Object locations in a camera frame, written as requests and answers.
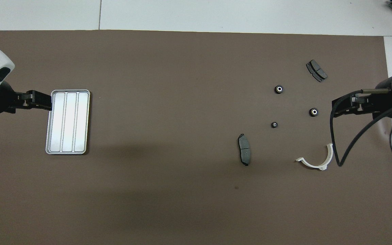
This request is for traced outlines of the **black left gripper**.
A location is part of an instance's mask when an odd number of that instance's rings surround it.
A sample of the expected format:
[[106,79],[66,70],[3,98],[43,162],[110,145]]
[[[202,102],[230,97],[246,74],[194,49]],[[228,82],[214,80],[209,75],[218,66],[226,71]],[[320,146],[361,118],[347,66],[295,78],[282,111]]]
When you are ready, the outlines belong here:
[[17,93],[8,82],[3,81],[0,85],[0,113],[16,113],[16,109],[26,109],[25,101],[29,102],[32,109],[52,110],[52,99],[48,94],[36,90],[26,93]]

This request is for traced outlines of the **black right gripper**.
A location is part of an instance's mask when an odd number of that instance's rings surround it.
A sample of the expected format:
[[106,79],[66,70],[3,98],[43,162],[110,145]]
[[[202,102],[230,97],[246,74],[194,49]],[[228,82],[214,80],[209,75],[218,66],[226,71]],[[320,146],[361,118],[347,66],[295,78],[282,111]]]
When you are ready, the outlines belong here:
[[392,107],[392,78],[388,78],[380,82],[375,89],[388,89],[387,94],[372,94],[369,96],[363,93],[348,93],[332,101],[332,108],[337,104],[337,108],[333,114],[334,118],[344,115],[364,115],[371,114],[370,110],[363,110],[360,104],[372,103],[372,118],[375,119]]

